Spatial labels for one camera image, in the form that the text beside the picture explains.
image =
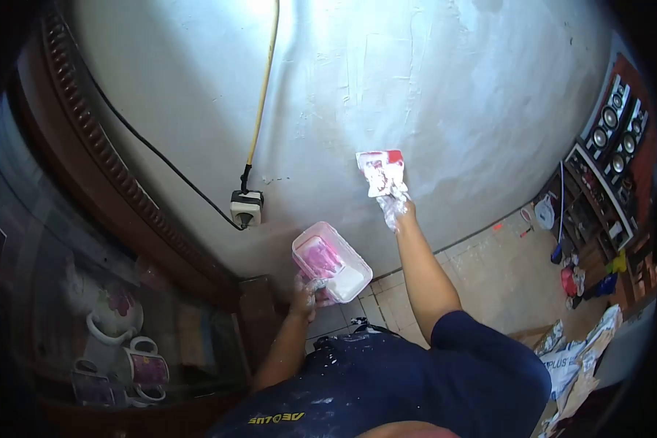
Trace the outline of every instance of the pink plastic container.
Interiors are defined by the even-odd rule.
[[[326,278],[326,291],[349,303],[372,280],[372,269],[326,222],[317,222],[292,242],[292,258],[310,279]]]

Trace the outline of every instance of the plastered wall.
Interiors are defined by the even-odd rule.
[[[291,241],[331,223],[376,276],[400,267],[356,151],[401,149],[436,250],[539,190],[581,132],[609,59],[592,1],[289,1],[250,188],[264,223],[238,232],[105,118],[127,164],[238,275],[287,284]],[[220,207],[254,128],[271,0],[80,0],[69,20],[114,105]]]

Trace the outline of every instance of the blue object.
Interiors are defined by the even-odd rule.
[[[616,282],[618,281],[618,273],[613,273],[605,276],[603,280],[596,283],[589,289],[589,294],[592,296],[610,295],[616,291]]]
[[[533,351],[464,311],[444,315],[432,349],[392,333],[317,341],[300,372],[237,405],[208,437],[355,437],[405,420],[460,437],[528,437],[550,398]]]

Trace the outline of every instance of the white glove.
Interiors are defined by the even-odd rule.
[[[394,184],[390,188],[391,195],[378,196],[377,204],[380,205],[382,211],[385,213],[385,222],[393,233],[396,233],[397,223],[396,218],[406,213],[406,201],[411,200],[409,194],[405,191],[400,191]]]

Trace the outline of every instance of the gloved hand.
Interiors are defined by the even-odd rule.
[[[311,322],[316,317],[316,308],[330,306],[335,301],[326,295],[325,278],[315,278],[307,282],[307,278],[301,273],[294,277],[294,297],[289,311],[300,315]]]
[[[410,206],[413,208],[411,197],[405,191],[400,191],[394,184],[389,189],[392,193],[387,196],[378,196],[377,204],[380,205],[382,211],[385,213],[385,222],[392,232],[396,233],[397,223],[396,219],[410,211]]]

